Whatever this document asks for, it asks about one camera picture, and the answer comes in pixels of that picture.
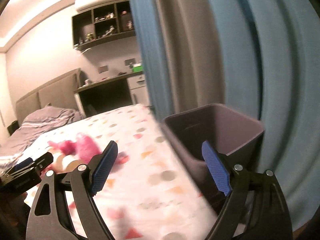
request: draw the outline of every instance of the figurine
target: figurine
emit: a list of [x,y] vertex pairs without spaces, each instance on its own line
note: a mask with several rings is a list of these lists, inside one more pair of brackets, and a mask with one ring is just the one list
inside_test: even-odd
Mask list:
[[115,29],[115,28],[113,27],[113,25],[111,25],[111,26],[110,26],[110,29],[109,29],[108,31],[106,31],[106,36],[107,36],[107,35],[112,35],[112,34],[113,34],[112,32],[114,31],[114,29]]
[[93,33],[88,33],[87,34],[87,40],[92,41],[93,40]]
[[128,27],[129,30],[132,30],[132,29],[133,29],[132,21],[128,21],[127,27]]

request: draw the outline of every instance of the white wall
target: white wall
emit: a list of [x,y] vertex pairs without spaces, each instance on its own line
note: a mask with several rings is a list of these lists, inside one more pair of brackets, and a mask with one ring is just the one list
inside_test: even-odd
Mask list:
[[16,120],[8,90],[6,60],[3,53],[0,53],[0,110],[5,124],[3,126],[0,119],[0,145],[3,145],[9,137],[7,127]]
[[[74,5],[45,19],[26,33],[6,54],[12,104],[26,93],[70,70],[81,68],[92,81],[129,72],[124,60],[141,61],[136,37],[95,46],[83,55],[73,49]],[[108,65],[109,71],[98,73]]]

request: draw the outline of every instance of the white cabinet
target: white cabinet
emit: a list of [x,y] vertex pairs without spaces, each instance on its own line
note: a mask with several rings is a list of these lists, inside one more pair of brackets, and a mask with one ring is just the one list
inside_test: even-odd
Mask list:
[[133,104],[143,104],[145,106],[149,106],[149,95],[147,91],[147,87],[140,87],[130,90],[131,98]]
[[145,75],[127,78],[133,104],[150,105]]

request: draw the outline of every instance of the blue cloth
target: blue cloth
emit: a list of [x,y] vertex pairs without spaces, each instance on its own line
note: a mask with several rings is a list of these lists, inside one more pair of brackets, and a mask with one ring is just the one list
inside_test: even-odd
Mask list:
[[261,85],[259,48],[251,32],[246,0],[209,0],[220,39],[225,77],[225,103],[259,118]]
[[173,114],[169,70],[154,0],[130,0],[150,101],[160,121]]
[[248,0],[263,67],[258,171],[275,171],[293,229],[320,204],[320,20],[308,0]]

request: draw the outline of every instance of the metal screw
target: metal screw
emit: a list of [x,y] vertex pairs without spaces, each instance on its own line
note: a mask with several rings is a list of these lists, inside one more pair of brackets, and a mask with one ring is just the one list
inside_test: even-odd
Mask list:
[[234,168],[235,168],[236,171],[242,171],[242,169],[243,169],[242,165],[240,165],[240,164],[236,164],[234,166]]
[[81,164],[78,166],[78,171],[84,171],[87,168],[87,165]]
[[52,170],[47,171],[46,176],[50,177],[50,176],[52,176],[52,175],[53,175],[53,171],[52,171]]
[[271,177],[271,176],[273,176],[273,171],[267,170],[267,171],[266,171],[266,174]]

